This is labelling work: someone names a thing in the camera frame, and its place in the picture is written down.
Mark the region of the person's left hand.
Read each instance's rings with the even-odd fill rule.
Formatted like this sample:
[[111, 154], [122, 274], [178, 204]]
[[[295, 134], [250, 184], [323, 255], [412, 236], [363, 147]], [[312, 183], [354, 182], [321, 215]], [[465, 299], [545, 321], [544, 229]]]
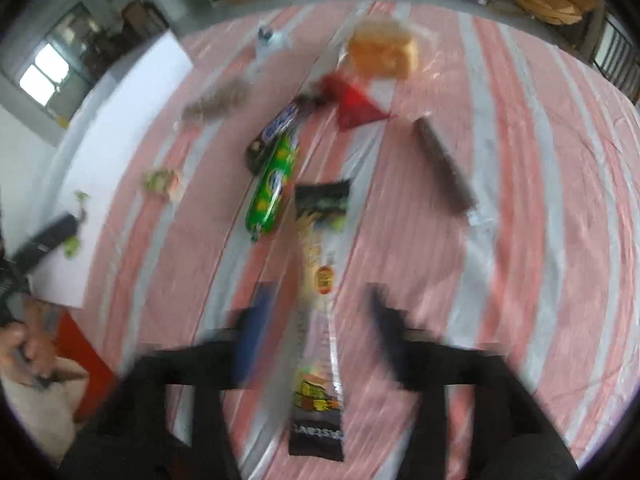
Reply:
[[23, 299], [23, 318], [1, 329], [1, 374], [12, 382], [33, 386], [50, 379], [56, 351], [44, 324], [47, 307], [32, 297]]

